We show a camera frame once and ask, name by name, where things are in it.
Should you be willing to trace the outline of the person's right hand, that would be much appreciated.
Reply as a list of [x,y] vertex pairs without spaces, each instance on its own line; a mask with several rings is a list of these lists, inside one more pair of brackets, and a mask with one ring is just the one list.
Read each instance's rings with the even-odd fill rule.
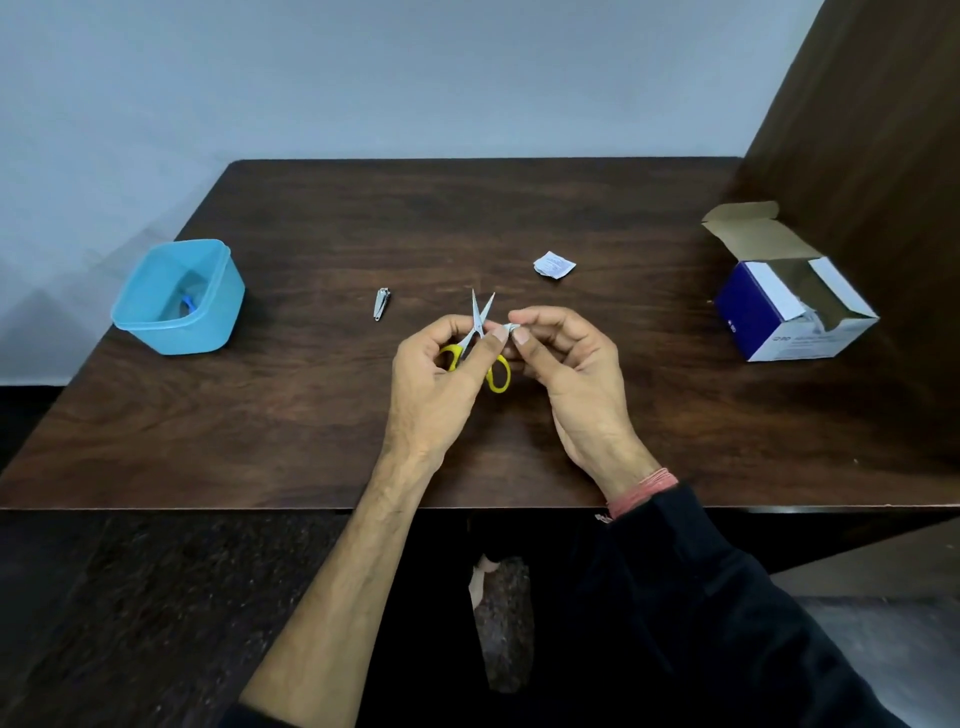
[[558,306],[511,310],[508,320],[562,355],[562,372],[540,384],[563,449],[606,501],[661,468],[634,428],[618,347],[607,334]]

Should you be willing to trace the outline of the person's left hand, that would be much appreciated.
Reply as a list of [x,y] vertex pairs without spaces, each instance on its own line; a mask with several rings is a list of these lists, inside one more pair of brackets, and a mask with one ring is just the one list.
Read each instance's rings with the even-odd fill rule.
[[474,330],[469,316],[448,314],[405,339],[392,363],[385,449],[435,473],[462,432],[483,385],[474,391],[437,365],[441,349]]

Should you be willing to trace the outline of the person's left forearm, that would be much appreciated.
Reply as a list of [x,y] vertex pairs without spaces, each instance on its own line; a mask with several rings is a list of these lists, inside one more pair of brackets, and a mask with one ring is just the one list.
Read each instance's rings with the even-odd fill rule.
[[239,703],[296,728],[354,728],[414,516],[443,462],[384,448],[338,540]]

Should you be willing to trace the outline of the person's right forearm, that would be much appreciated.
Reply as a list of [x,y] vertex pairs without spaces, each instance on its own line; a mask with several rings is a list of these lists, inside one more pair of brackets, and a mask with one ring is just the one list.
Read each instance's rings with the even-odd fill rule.
[[908,728],[684,484],[606,524],[630,632],[707,719],[731,728]]

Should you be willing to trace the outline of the pink thread wristband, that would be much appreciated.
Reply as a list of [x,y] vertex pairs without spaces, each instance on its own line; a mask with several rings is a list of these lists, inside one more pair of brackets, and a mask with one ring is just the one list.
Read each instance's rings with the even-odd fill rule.
[[678,478],[666,467],[661,467],[638,481],[630,489],[609,499],[606,502],[606,515],[598,514],[595,518],[603,524],[610,524],[678,484]]

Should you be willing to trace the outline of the person's foot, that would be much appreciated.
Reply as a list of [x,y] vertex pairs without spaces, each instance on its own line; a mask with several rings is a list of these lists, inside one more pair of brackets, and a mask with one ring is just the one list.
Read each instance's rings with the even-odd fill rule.
[[492,561],[486,554],[482,554],[474,564],[467,585],[471,609],[473,611],[475,611],[483,601],[486,576],[495,573],[499,566],[499,562]]

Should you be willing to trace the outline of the open blue and white box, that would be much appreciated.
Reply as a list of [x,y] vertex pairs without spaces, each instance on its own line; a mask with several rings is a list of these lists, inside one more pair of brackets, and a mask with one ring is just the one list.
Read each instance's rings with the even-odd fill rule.
[[774,200],[727,202],[702,218],[736,264],[714,298],[750,363],[835,358],[880,320]]

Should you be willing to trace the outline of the blue plastic container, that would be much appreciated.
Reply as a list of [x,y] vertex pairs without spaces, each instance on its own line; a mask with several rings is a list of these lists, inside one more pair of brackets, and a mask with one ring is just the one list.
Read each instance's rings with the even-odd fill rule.
[[[150,248],[111,310],[118,330],[165,357],[220,350],[230,340],[246,292],[230,248],[218,239],[167,242]],[[197,310],[179,314],[182,295]]]

